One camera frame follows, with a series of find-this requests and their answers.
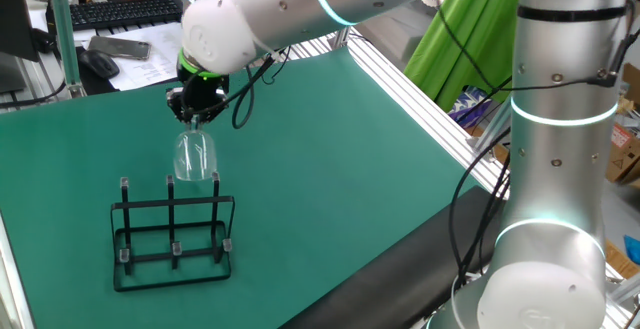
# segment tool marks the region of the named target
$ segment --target paper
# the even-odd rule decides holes
[[[73,41],[75,41],[76,43],[78,42],[84,43],[86,41],[91,40],[91,38],[94,37],[95,35],[96,35],[95,29],[85,29],[85,30],[74,31]]]
[[[31,19],[31,27],[33,29],[49,31],[47,29],[47,20],[45,19],[44,10],[30,10],[29,19]]]
[[[146,61],[113,58],[120,67],[120,74],[111,79],[114,88],[138,89],[176,77],[176,62],[182,46],[180,23],[148,27],[109,37],[151,44],[151,54]],[[88,42],[84,44],[85,49],[88,46]]]

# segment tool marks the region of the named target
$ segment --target green mat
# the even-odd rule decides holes
[[[39,329],[276,328],[446,206],[463,173],[346,50],[289,63],[244,129],[230,111],[208,127],[238,205],[231,279],[116,293],[120,177],[130,200],[165,198],[182,130],[164,88],[0,116],[0,207]]]

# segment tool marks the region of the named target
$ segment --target blue light ring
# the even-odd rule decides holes
[[[336,13],[333,10],[333,8],[331,8],[331,5],[329,5],[329,2],[327,0],[318,0],[318,3],[320,3],[320,5],[322,6],[322,9],[324,9],[324,11],[327,12],[327,15],[329,15],[331,19],[335,20],[338,24],[341,24],[344,26],[354,26],[358,24],[358,23],[352,23],[348,20],[343,19],[340,15],[338,15],[338,13]]]
[[[573,224],[569,224],[569,223],[565,223],[559,220],[554,220],[554,219],[527,219],[527,220],[521,220],[519,222],[513,223],[511,225],[509,225],[508,227],[506,227],[501,233],[500,235],[498,235],[498,238],[496,239],[496,246],[498,246],[498,242],[500,242],[500,239],[502,239],[502,237],[507,234],[508,232],[510,232],[511,230],[524,226],[524,225],[532,225],[532,224],[544,224],[544,225],[557,225],[557,226],[561,226],[567,229],[571,229],[573,231],[576,231],[578,233],[580,233],[581,235],[586,235],[589,240],[600,250],[600,253],[602,253],[602,256],[605,258],[607,258],[607,255],[605,254],[604,250],[602,249],[602,246],[600,245],[600,243],[598,242],[598,240],[596,240],[596,238],[594,238],[591,234],[587,233],[586,231],[584,231],[582,228],[579,228]]]
[[[537,115],[527,113],[516,104],[513,97],[511,98],[511,108],[519,116],[535,123],[551,125],[551,126],[559,126],[559,127],[577,127],[577,126],[595,124],[603,120],[609,119],[618,110],[618,103],[616,103],[616,105],[614,105],[613,108],[609,109],[607,112],[602,113],[600,115],[596,115],[594,117],[586,118],[586,119],[574,119],[574,120],[549,119],[549,118],[543,118]]]

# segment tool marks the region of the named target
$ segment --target black cable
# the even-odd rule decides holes
[[[489,117],[489,115],[495,113],[495,111],[498,110],[498,108],[500,108],[502,105],[496,105],[488,113],[483,115],[482,118],[480,118],[480,120],[478,121],[478,123],[473,127],[473,130],[471,131],[471,136],[473,136],[473,134],[476,133],[476,130],[478,130],[478,128],[480,127],[480,124],[482,124],[482,122],[485,121]]]
[[[465,254],[464,259],[462,260],[462,267],[460,268],[460,271],[458,272],[458,275],[460,278],[462,279],[462,283],[464,284],[465,280],[465,274],[467,273],[467,271],[469,270],[469,267],[471,266],[471,262],[473,261],[473,255],[476,252],[476,247],[478,245],[478,243],[482,240],[482,236],[484,235],[485,231],[487,230],[487,227],[489,226],[489,223],[491,222],[491,219],[493,219],[491,217],[491,212],[493,209],[493,205],[496,201],[496,198],[498,197],[498,192],[500,191],[500,187],[503,184],[503,181],[505,179],[505,175],[507,175],[507,170],[509,168],[509,164],[511,163],[511,156],[508,155],[507,159],[505,160],[504,164],[502,165],[502,170],[500,171],[500,175],[498,176],[498,180],[496,181],[496,185],[493,187],[493,191],[491,192],[491,197],[489,197],[489,200],[487,201],[487,205],[484,209],[484,212],[482,213],[482,219],[480,220],[480,225],[478,225],[478,229],[476,230],[476,236],[473,240],[473,242],[471,243],[471,246],[469,247],[469,250],[467,251],[467,253]]]
[[[358,38],[358,39],[362,39],[364,41],[366,41],[367,43],[373,45],[373,42],[371,40],[369,40],[368,38],[366,38],[363,35],[360,34],[356,34],[356,33],[349,33],[349,36],[354,37],[354,38]]]
[[[494,209],[492,209],[492,214],[491,214],[491,219],[489,220],[489,222],[491,222],[491,220],[493,220],[493,217],[495,216],[495,213],[497,213],[497,210],[499,209],[500,204],[504,201],[504,197],[507,194],[507,190],[509,189],[509,187],[511,186],[511,176],[507,176],[507,180],[506,182],[503,184],[503,188],[502,188],[502,192],[500,193],[500,198],[499,200],[494,204]],[[483,259],[482,259],[482,245],[484,244],[484,234],[486,232],[486,229],[483,231],[482,236],[480,237],[480,244],[478,245],[478,259],[480,261],[480,275],[484,275],[484,264],[483,264]]]
[[[187,79],[187,81],[184,83],[184,86],[183,86],[183,89],[182,89],[182,94],[180,95],[180,104],[182,104],[182,107],[185,108],[185,111],[186,111],[186,108],[187,108],[187,100],[186,100],[187,92],[189,90],[191,90],[191,83],[193,83],[193,81],[198,76],[200,76],[200,74],[202,74],[202,72],[204,72],[204,70],[197,71],[195,74],[193,74],[191,76],[191,78]]]
[[[453,32],[453,30],[451,29],[451,27],[449,26],[449,23],[447,22],[446,18],[445,18],[445,13],[442,10],[442,5],[440,3],[440,0],[436,0],[436,8],[438,9],[438,15],[440,15],[440,19],[442,19],[442,24],[444,25],[444,28],[446,30],[446,32],[449,34],[449,37],[451,37],[451,40],[453,40],[453,42],[456,44],[456,46],[460,49],[460,51],[462,52],[462,54],[467,58],[467,60],[469,60],[469,63],[471,64],[471,66],[473,66],[474,70],[476,71],[476,73],[478,74],[478,76],[480,76],[480,79],[482,79],[482,81],[489,87],[491,88],[491,91],[495,91],[497,88],[494,87],[489,80],[487,79],[487,77],[484,75],[484,72],[482,71],[482,69],[480,69],[480,66],[478,66],[478,64],[476,63],[476,61],[471,57],[471,54],[469,54],[469,52],[467,51],[467,49],[464,47],[464,45],[462,45],[462,43],[460,42],[460,40],[458,40],[458,38],[456,37],[455,33]],[[511,89],[501,89],[499,91],[524,91],[524,90],[544,90],[544,89],[557,89],[557,88],[562,88],[562,87],[566,87],[569,85],[574,85],[574,84],[592,84],[592,85],[600,85],[600,86],[605,86],[603,83],[605,81],[601,78],[598,77],[591,77],[591,78],[586,78],[586,79],[581,79],[581,80],[575,80],[575,81],[571,81],[571,82],[567,82],[567,83],[562,83],[562,84],[556,84],[556,85],[550,85],[550,86],[532,86],[532,87],[522,87],[522,88],[511,88]]]
[[[640,305],[636,306],[636,308],[633,310],[633,314],[631,314],[631,318],[629,318],[629,321],[624,326],[624,329],[631,328],[631,324],[633,324],[633,321],[636,320],[638,314],[640,314]]]
[[[480,101],[480,103],[476,104],[473,106],[473,108],[471,108],[471,110],[469,110],[468,112],[466,112],[463,116],[461,116],[460,118],[458,118],[458,120],[456,120],[456,123],[460,124],[462,123],[463,120],[467,119],[469,117],[469,115],[473,114],[474,112],[478,111],[482,105],[486,102],[488,102],[491,98],[493,98],[496,94],[498,94],[502,89],[504,89],[505,86],[507,86],[507,84],[511,83],[511,80],[513,80],[513,77],[510,76],[507,80],[505,80],[504,82],[502,82],[502,84],[500,84],[498,86],[498,90],[493,90],[491,91],[491,93],[489,93],[484,99],[482,99]]]
[[[287,62],[289,61],[289,54],[291,54],[291,47],[287,48],[287,54],[286,57],[284,58],[284,61],[282,62],[282,65],[280,66],[280,68],[278,68],[278,70],[271,76],[271,81],[267,82],[266,80],[264,80],[264,75],[262,76],[262,82],[265,83],[266,85],[273,85],[276,82],[276,77],[278,76],[278,74],[280,74],[280,72],[282,71],[282,69],[284,69],[284,66],[287,65]]]
[[[21,101],[16,101],[16,102],[12,102],[12,103],[1,103],[0,104],[0,109],[11,109],[11,108],[19,108],[19,107],[22,107],[22,106],[40,104],[42,102],[45,102],[45,101],[55,97],[56,95],[62,93],[62,91],[66,87],[67,87],[67,83],[64,80],[62,80],[62,84],[60,84],[58,89],[56,89],[53,93],[51,93],[49,95],[45,95],[45,96],[43,96],[41,98],[36,98],[36,99],[21,100]]]
[[[451,242],[451,250],[453,251],[453,256],[455,257],[456,264],[458,265],[458,269],[459,269],[458,271],[460,271],[460,269],[462,269],[462,259],[460,258],[460,251],[458,249],[458,242],[456,240],[455,229],[453,227],[453,222],[454,222],[454,219],[455,219],[456,201],[458,200],[458,196],[460,195],[460,191],[462,190],[462,187],[464,186],[464,182],[466,181],[466,179],[469,177],[469,175],[473,171],[473,168],[475,168],[475,166],[478,165],[478,163],[480,163],[480,161],[482,161],[484,156],[487,155],[493,149],[493,147],[498,145],[498,143],[500,143],[500,141],[502,139],[504,139],[507,135],[509,135],[509,133],[511,133],[511,128],[508,128],[507,130],[504,131],[504,133],[502,133],[498,137],[496,137],[489,144],[489,146],[487,148],[485,148],[478,155],[478,157],[471,163],[471,165],[469,165],[467,170],[464,172],[464,174],[462,175],[462,178],[460,178],[460,182],[458,182],[458,186],[456,187],[456,190],[453,193],[453,199],[451,199],[451,205],[449,206],[449,223],[448,223],[449,224],[449,241]]]
[[[635,23],[635,19],[631,21],[631,25],[629,25],[629,27],[633,30],[633,24]],[[634,37],[635,39],[638,39],[638,36],[640,36],[640,29],[638,29],[633,35],[632,37]]]
[[[248,66],[246,67],[246,69],[247,69],[247,75],[249,76],[249,81],[251,81],[251,77],[253,76],[251,74],[251,69],[249,69]],[[233,115],[231,116],[231,124],[233,125],[234,129],[242,129],[242,127],[244,127],[249,121],[249,118],[251,118],[251,114],[253,113],[253,104],[255,102],[255,90],[253,88],[253,85],[249,87],[249,93],[251,93],[251,97],[249,98],[249,108],[247,108],[247,114],[245,114],[244,119],[242,120],[242,123],[238,124],[238,112],[240,111],[240,107],[242,106],[242,102],[244,101],[244,98],[247,96],[247,92],[243,92],[238,97],[238,101],[236,101],[236,106],[235,108],[233,108]]]
[[[58,64],[61,64],[62,59],[60,58],[60,52],[58,51],[58,48],[57,47],[53,48],[52,52],[53,52],[53,55],[56,57],[56,61],[58,62]],[[62,83],[60,84],[58,89],[56,89],[53,93],[51,93],[49,95],[45,95],[45,96],[43,96],[41,98],[34,98],[34,99],[29,99],[29,100],[15,101],[15,102],[11,102],[11,103],[0,103],[0,109],[13,109],[13,108],[19,108],[19,107],[23,107],[23,106],[40,104],[40,103],[46,102],[47,100],[55,97],[56,95],[62,93],[62,91],[66,87],[67,87],[67,83],[63,78],[62,79]]]
[[[444,25],[445,30],[447,31],[447,33],[449,34],[449,37],[451,37],[451,40],[453,40],[453,42],[456,44],[456,46],[460,49],[460,51],[462,52],[462,54],[467,57],[467,59],[469,60],[469,63],[471,64],[471,66],[473,66],[473,68],[475,69],[475,71],[478,73],[478,75],[480,76],[480,79],[482,79],[482,81],[487,84],[487,86],[491,89],[491,91],[495,91],[496,87],[494,87],[490,82],[489,79],[487,79],[487,77],[484,75],[484,73],[482,72],[482,69],[480,69],[480,67],[478,66],[478,64],[476,63],[476,61],[471,57],[471,54],[469,54],[469,52],[467,51],[467,49],[464,47],[464,45],[462,45],[462,43],[460,43],[460,40],[458,40],[458,38],[456,37],[455,33],[453,32],[453,30],[451,29],[451,27],[449,26],[449,23],[447,23],[447,19],[444,17],[444,11],[442,10],[442,6],[440,5],[440,0],[436,0],[436,9],[438,9],[438,15],[440,15],[440,19],[442,19],[442,24]]]
[[[626,6],[631,11],[631,20],[629,20],[629,25],[627,26],[627,37],[629,37],[633,29],[633,22],[636,19],[636,3],[633,0],[627,0]]]
[[[205,109],[201,109],[201,110],[185,109],[185,114],[187,114],[187,115],[200,115],[200,114],[206,114],[206,113],[209,113],[211,111],[218,110],[218,109],[221,109],[221,108],[225,108],[227,105],[229,105],[229,103],[233,102],[234,100],[236,100],[241,95],[246,95],[246,93],[251,90],[251,87],[264,75],[264,73],[273,65],[274,62],[275,62],[275,60],[271,56],[269,56],[267,59],[265,59],[264,63],[260,67],[260,69],[258,69],[256,74],[251,77],[249,82],[247,84],[245,84],[244,87],[242,87],[242,89],[240,89],[237,92],[235,92],[233,95],[231,95],[229,98],[227,98],[227,100],[223,101],[222,103],[218,103],[218,104],[216,104],[214,106],[211,106],[211,107],[208,107],[208,108],[205,108]]]

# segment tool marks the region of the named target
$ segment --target robotic arm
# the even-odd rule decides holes
[[[220,103],[212,83],[227,92],[226,75],[256,57],[408,1],[197,0],[183,19],[179,67],[196,81],[186,105]],[[625,0],[520,0],[518,16],[515,87],[617,76]],[[428,327],[597,329],[605,314],[600,200],[617,88],[516,91],[512,107],[511,198],[491,268]]]

